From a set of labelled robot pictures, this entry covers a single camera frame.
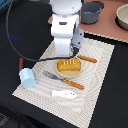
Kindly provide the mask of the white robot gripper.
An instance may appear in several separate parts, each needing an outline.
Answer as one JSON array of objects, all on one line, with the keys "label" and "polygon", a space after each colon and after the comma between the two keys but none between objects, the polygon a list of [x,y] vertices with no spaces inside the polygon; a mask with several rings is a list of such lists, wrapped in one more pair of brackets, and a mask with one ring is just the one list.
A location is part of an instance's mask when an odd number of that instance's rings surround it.
[{"label": "white robot gripper", "polygon": [[69,57],[82,46],[84,32],[79,28],[79,15],[52,15],[51,35],[57,55]]}]

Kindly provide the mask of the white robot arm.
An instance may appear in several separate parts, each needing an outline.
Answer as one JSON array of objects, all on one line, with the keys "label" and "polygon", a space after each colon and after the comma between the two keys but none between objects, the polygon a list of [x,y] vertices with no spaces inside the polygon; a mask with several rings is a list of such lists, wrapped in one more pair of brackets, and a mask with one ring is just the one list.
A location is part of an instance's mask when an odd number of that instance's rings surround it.
[{"label": "white robot arm", "polygon": [[81,0],[50,0],[52,6],[51,35],[57,55],[69,57],[75,49],[79,50],[83,41],[83,30],[79,28]]}]

